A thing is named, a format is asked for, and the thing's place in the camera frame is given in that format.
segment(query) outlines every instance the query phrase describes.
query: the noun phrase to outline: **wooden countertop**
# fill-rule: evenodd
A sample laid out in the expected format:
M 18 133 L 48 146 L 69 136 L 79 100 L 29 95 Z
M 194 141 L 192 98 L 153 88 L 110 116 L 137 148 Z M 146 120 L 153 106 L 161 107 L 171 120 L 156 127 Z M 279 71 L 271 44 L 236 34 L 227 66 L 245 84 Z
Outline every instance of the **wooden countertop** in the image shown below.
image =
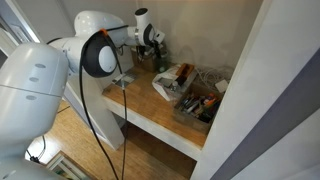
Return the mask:
M 151 84 L 156 73 L 147 72 L 136 67 L 130 71 L 137 74 L 137 79 L 126 87 L 128 109 L 202 148 L 207 135 L 174 120 L 173 106 L 170 102 L 166 101 Z M 121 105 L 124 104 L 122 91 L 119 86 L 111 84 L 104 90 L 103 95 Z

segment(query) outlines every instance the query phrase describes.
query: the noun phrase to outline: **wall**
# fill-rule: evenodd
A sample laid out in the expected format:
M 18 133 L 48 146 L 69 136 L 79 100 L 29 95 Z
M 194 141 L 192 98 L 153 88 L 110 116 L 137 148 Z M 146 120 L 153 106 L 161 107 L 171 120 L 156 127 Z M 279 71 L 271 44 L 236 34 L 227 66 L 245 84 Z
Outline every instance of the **wall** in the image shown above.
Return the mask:
M 84 10 L 95 10 L 107 12 L 120 17 L 128 25 L 135 25 L 134 12 L 136 2 L 119 0 L 59 0 L 66 7 L 70 19 L 74 20 L 76 15 Z
M 192 179 L 212 177 L 319 48 L 319 7 L 264 1 Z
M 291 131 L 271 149 L 241 171 L 234 180 L 318 179 L 320 172 L 320 109 Z
M 46 43 L 58 37 L 74 34 L 64 11 L 56 0 L 15 0 L 33 26 L 40 39 Z
M 262 0 L 138 0 L 166 34 L 173 61 L 235 67 Z
M 28 32 L 28 30 L 23 26 L 23 23 L 19 21 L 17 16 L 15 16 L 6 0 L 0 0 L 0 16 L 0 22 L 3 23 L 2 26 L 4 26 L 4 29 L 11 33 L 11 35 L 17 42 L 21 43 L 20 39 L 15 36 L 14 32 L 10 29 L 10 26 L 18 26 L 22 29 L 23 32 Z M 28 39 L 32 39 L 32 36 L 30 36 L 29 34 L 26 34 L 26 36 Z

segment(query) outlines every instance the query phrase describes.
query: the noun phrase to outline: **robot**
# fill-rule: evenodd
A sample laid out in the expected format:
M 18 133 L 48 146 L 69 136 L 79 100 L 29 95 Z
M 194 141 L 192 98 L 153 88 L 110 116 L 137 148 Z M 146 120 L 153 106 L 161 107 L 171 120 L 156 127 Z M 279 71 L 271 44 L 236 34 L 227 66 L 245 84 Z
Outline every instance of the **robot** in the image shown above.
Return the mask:
M 75 37 L 56 40 L 50 46 L 22 44 L 8 57 L 0 69 L 0 178 L 62 178 L 25 160 L 25 152 L 33 139 L 51 129 L 68 76 L 79 72 L 81 58 L 89 75 L 105 77 L 117 67 L 115 48 L 157 47 L 163 41 L 164 33 L 152 26 L 146 8 L 137 10 L 135 17 L 137 26 L 128 27 L 112 14 L 83 11 L 75 18 Z M 113 43 L 93 37 L 96 32 Z

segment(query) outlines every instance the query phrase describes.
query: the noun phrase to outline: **wooden floor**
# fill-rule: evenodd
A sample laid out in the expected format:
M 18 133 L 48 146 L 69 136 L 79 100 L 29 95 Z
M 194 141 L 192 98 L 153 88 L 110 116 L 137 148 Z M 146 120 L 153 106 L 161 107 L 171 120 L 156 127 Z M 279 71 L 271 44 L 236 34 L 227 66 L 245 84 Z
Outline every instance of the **wooden floor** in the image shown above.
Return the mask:
M 45 135 L 47 149 L 41 162 L 60 150 L 97 179 L 115 179 L 92 133 L 77 114 L 62 102 L 53 128 Z M 134 125 L 129 126 L 125 179 L 189 179 L 196 162 Z M 29 147 L 32 155 L 42 150 L 42 139 Z M 118 176 L 121 175 L 123 146 L 117 151 L 104 144 Z

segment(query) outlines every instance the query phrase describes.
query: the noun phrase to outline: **wire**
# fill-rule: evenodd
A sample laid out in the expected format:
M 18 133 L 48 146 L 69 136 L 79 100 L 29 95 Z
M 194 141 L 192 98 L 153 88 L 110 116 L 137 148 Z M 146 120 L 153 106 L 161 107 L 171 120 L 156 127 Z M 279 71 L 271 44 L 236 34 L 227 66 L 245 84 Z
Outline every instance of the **wire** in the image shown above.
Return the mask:
M 104 153 L 104 155 L 105 155 L 106 158 L 108 159 L 108 162 L 109 162 L 109 164 L 110 164 L 110 166 L 111 166 L 111 168 L 112 168 L 112 171 L 113 171 L 114 176 L 116 177 L 117 180 L 119 180 L 118 175 L 117 175 L 117 173 L 116 173 L 116 171 L 115 171 L 115 168 L 114 168 L 114 166 L 113 166 L 113 163 L 112 163 L 112 161 L 111 161 L 108 153 L 106 152 L 106 150 L 105 150 L 104 147 L 102 146 L 102 144 L 101 144 L 101 142 L 100 142 L 100 139 L 98 138 L 98 135 L 97 135 L 97 133 L 96 133 L 96 131 L 95 131 L 93 125 L 92 125 L 92 122 L 91 122 L 91 119 L 90 119 L 90 117 L 89 117 L 89 113 L 88 113 L 88 110 L 87 110 L 86 101 L 85 101 L 85 98 L 84 98 L 84 93 L 83 93 L 82 67 L 83 67 L 83 61 L 84 61 L 84 59 L 83 59 L 83 57 L 84 57 L 84 52 L 86 52 L 86 49 L 88 48 L 88 42 L 92 39 L 92 37 L 94 37 L 94 36 L 97 35 L 98 33 L 100 33 L 100 31 L 96 32 L 94 35 L 92 35 L 92 36 L 88 39 L 88 41 L 84 44 L 83 50 L 82 50 L 82 52 L 81 52 L 80 66 L 79 66 L 80 96 L 81 96 L 81 100 L 82 100 L 82 104 L 83 104 L 83 109 L 84 109 L 84 112 L 85 112 L 85 114 L 86 114 L 86 117 L 87 117 L 88 123 L 89 123 L 89 125 L 90 125 L 90 128 L 91 128 L 91 130 L 92 130 L 92 132 L 93 132 L 93 135 L 94 135 L 96 141 L 98 142 L 98 144 L 99 144 L 102 152 Z
M 218 91 L 215 84 L 226 80 L 227 82 L 230 82 L 233 69 L 231 67 L 222 67 L 219 69 L 213 69 L 213 68 L 195 68 L 199 78 L 196 79 L 196 81 L 200 81 L 205 86 L 207 86 L 211 90 Z
M 30 156 L 30 158 L 31 158 L 32 156 L 31 156 L 31 154 L 30 154 L 29 150 L 27 150 L 27 153 L 29 154 L 29 156 Z
M 38 156 L 38 159 L 40 160 L 44 154 L 44 152 L 46 151 L 46 139 L 44 138 L 44 135 L 42 136 L 42 140 L 43 140 L 43 150 L 41 151 L 41 153 Z
M 59 113 L 61 113 L 61 112 L 65 111 L 65 110 L 67 110 L 68 108 L 70 108 L 70 106 L 68 106 L 68 107 L 66 107 L 66 108 L 64 108 L 64 109 L 61 109 L 60 111 L 58 111 L 58 112 L 57 112 L 57 114 L 59 114 Z
M 123 147 L 123 159 L 122 159 L 122 174 L 121 179 L 124 179 L 124 168 L 126 163 L 126 149 L 127 149 L 127 139 L 128 139 L 128 120 L 127 120 L 127 98 L 126 98 L 126 91 L 123 89 L 123 99 L 124 99 L 124 117 L 125 117 L 125 123 L 124 123 L 124 147 Z
M 47 42 L 47 44 L 50 44 L 50 43 L 52 43 L 53 41 L 56 41 L 56 40 L 59 40 L 59 39 L 62 39 L 62 38 L 54 38 L 54 39 L 51 39 L 50 41 Z
M 104 36 L 105 40 L 109 43 L 109 45 L 111 46 L 111 49 L 113 51 L 113 54 L 116 58 L 117 61 L 117 65 L 119 67 L 119 72 L 123 77 L 123 72 L 122 72 L 122 68 L 120 65 L 120 61 L 119 58 L 115 52 L 115 45 L 112 42 L 110 36 Z M 124 172 L 125 172 L 125 162 L 126 162 L 126 150 L 127 150 L 127 138 L 128 138 L 128 119 L 127 119 L 127 97 L 126 97 L 126 90 L 124 87 L 124 81 L 123 78 L 121 78 L 121 87 L 122 87 L 122 94 L 123 94 L 123 101 L 124 101 L 124 119 L 125 119 L 125 123 L 124 123 L 124 147 L 123 147 L 123 158 L 122 158 L 122 172 L 121 172 L 121 179 L 124 179 Z
M 114 31 L 114 30 L 118 30 L 118 29 L 123 29 L 129 27 L 128 25 L 123 25 L 123 26 L 119 26 L 119 27 L 115 27 L 115 28 L 110 28 L 110 29 L 106 29 L 107 31 Z

